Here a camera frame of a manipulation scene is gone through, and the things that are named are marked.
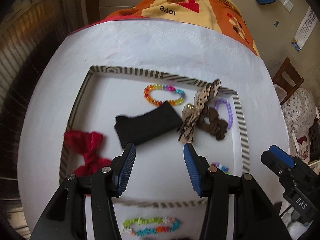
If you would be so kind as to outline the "right hand white glove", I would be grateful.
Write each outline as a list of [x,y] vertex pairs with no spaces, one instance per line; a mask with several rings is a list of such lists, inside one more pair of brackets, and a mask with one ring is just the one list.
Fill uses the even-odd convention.
[[290,237],[292,239],[320,240],[319,236],[319,216],[312,222],[301,223],[295,218],[299,215],[293,207],[289,208],[282,216]]

